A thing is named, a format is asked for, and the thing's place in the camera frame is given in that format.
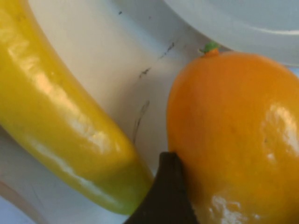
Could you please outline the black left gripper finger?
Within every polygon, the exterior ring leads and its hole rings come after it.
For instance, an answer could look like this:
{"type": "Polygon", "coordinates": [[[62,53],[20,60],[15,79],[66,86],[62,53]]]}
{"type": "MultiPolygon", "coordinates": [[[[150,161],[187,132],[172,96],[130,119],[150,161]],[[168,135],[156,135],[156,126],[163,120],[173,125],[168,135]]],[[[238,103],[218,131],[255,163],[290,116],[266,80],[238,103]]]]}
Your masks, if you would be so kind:
{"type": "Polygon", "coordinates": [[[126,224],[196,224],[183,165],[176,153],[162,152],[154,183],[126,224]]]}

